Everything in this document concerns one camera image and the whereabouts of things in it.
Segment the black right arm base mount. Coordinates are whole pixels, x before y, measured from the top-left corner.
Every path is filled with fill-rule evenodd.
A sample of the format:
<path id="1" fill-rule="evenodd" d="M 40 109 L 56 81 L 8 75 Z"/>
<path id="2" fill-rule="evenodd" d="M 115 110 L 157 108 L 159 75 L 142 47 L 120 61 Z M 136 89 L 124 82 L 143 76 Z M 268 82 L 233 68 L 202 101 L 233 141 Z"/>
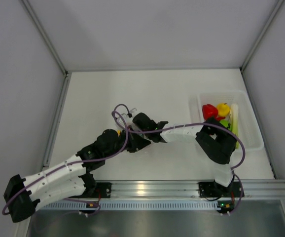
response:
<path id="1" fill-rule="evenodd" d="M 199 182 L 199 195 L 201 198 L 239 198 L 241 196 L 241 184 L 234 181 L 229 187 L 217 184 L 215 181 Z"/>

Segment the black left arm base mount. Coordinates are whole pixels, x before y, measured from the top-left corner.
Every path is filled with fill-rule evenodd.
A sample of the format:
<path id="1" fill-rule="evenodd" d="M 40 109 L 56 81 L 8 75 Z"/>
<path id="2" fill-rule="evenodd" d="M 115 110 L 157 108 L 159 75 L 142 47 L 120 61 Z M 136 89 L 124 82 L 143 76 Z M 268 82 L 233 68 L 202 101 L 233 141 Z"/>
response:
<path id="1" fill-rule="evenodd" d="M 70 198 L 110 198 L 111 195 L 111 183 L 110 182 L 98 182 L 95 186 L 86 187 L 85 191 L 77 196 L 71 196 Z"/>

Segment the clear polka dot zip bag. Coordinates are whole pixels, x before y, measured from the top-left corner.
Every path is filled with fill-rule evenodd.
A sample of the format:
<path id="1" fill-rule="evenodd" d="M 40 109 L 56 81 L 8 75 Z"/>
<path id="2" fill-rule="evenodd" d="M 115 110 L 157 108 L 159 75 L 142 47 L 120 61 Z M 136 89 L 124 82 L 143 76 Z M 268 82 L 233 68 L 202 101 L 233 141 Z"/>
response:
<path id="1" fill-rule="evenodd" d="M 129 118 L 126 113 L 122 113 L 121 116 L 122 116 L 123 119 L 125 120 L 127 126 L 128 126 L 128 127 L 131 127 L 131 129 L 132 129 L 133 131 L 142 132 L 142 130 L 141 130 L 136 124 L 133 123 L 133 118 Z M 125 124 L 123 123 L 123 120 L 120 119 L 120 118 L 118 118 L 118 117 L 119 117 L 118 115 L 116 115 L 116 117 L 117 117 L 117 122 L 118 122 L 120 125 L 122 125 L 123 127 L 125 127 Z M 147 136 L 144 135 L 144 134 L 138 134 L 138 135 L 140 135 L 141 137 L 147 139 Z"/>

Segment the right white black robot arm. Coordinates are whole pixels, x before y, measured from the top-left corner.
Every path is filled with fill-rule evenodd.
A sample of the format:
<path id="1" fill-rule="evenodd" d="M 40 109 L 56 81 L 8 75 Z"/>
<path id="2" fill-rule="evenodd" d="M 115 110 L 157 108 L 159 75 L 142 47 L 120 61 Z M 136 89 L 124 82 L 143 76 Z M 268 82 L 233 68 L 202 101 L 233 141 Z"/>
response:
<path id="1" fill-rule="evenodd" d="M 228 129 L 215 118 L 210 117 L 205 125 L 175 125 L 167 121 L 156 123 L 146 114 L 138 113 L 132 119 L 138 131 L 154 143 L 188 142 L 197 143 L 213 162 L 213 192 L 224 197 L 233 190 L 234 174 L 231 171 L 230 158 L 237 140 L 228 133 Z"/>

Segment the yellow toy pear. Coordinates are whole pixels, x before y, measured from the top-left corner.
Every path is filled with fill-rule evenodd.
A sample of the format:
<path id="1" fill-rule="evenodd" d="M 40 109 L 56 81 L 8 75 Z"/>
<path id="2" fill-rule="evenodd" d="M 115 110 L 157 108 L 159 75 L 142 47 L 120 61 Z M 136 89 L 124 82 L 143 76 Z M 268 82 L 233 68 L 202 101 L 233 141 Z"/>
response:
<path id="1" fill-rule="evenodd" d="M 231 111 L 230 106 L 227 103 L 219 103 L 216 108 L 219 117 L 227 117 Z"/>

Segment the red toy pepper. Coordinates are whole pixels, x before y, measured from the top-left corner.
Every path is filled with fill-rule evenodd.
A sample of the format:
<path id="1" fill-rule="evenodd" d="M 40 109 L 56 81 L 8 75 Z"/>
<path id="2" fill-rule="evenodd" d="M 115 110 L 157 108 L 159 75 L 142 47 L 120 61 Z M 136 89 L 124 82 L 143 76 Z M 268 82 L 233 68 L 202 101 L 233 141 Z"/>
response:
<path id="1" fill-rule="evenodd" d="M 212 104 L 205 104 L 202 106 L 202 114 L 203 114 L 204 120 L 207 120 L 211 117 L 216 118 L 218 116 L 218 110 Z"/>

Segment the green toy pepper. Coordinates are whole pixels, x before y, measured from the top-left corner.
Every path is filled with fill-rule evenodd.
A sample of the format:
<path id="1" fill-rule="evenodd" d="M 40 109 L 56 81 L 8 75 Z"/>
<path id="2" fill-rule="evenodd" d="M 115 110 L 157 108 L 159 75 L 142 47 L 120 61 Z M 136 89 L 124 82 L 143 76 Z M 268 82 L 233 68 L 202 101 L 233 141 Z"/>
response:
<path id="1" fill-rule="evenodd" d="M 229 122 L 228 120 L 226 119 L 222 119 L 219 121 L 226 129 L 228 129 L 229 131 L 232 130 L 232 124 L 231 122 Z"/>

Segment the pale green toy celery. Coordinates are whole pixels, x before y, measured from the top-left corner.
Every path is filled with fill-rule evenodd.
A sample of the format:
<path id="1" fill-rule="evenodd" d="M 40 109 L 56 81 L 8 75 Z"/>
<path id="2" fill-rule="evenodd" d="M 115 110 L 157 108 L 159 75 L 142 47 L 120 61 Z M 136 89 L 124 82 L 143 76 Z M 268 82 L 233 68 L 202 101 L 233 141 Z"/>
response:
<path id="1" fill-rule="evenodd" d="M 232 133 L 239 137 L 239 106 L 237 104 L 232 104 L 230 107 L 230 120 L 232 124 Z"/>

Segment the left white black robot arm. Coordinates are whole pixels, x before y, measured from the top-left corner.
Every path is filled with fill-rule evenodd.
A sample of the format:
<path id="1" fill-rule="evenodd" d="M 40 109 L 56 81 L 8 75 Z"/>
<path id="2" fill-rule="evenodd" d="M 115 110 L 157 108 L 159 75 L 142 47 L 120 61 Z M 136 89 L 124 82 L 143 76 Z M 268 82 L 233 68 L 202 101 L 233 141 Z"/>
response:
<path id="1" fill-rule="evenodd" d="M 133 132 L 105 130 L 94 143 L 82 148 L 66 161 L 37 174 L 9 179 L 3 194 L 2 213 L 18 223 L 51 202 L 70 197 L 91 197 L 97 183 L 91 171 L 102 167 L 108 157 L 122 151 L 135 153 L 151 142 Z"/>

